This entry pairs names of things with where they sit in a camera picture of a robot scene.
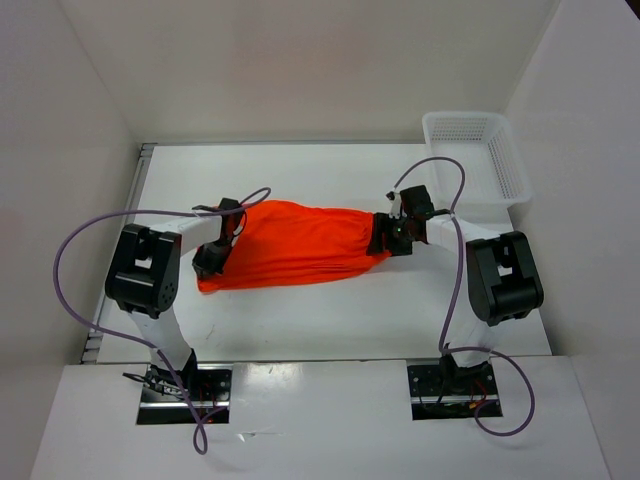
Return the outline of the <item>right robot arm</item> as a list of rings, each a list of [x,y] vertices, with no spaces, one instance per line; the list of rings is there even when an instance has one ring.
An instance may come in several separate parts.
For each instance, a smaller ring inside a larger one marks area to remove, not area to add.
[[[387,257],[424,276],[425,285],[447,279],[438,335],[437,381],[444,394],[476,391],[498,343],[502,324],[538,309],[544,292],[526,235],[501,232],[460,217],[456,201],[435,206],[423,185],[394,189],[390,208],[373,214],[365,253]]]

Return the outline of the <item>orange mesh shorts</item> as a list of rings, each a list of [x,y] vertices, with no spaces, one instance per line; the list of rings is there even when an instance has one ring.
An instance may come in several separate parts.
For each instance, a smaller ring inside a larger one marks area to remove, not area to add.
[[[391,257],[388,252],[367,254],[373,224],[371,212],[264,201],[248,210],[223,273],[199,279],[197,288],[210,294],[359,276]]]

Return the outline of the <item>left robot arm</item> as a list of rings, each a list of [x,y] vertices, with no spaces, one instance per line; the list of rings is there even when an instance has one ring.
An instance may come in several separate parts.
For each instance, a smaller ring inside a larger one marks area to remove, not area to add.
[[[173,304],[181,259],[192,254],[198,280],[224,273],[246,218],[241,203],[224,198],[217,207],[198,206],[194,216],[121,231],[107,274],[105,293],[127,312],[151,346],[151,385],[164,382],[175,398],[191,398],[201,388],[195,351],[184,339]]]

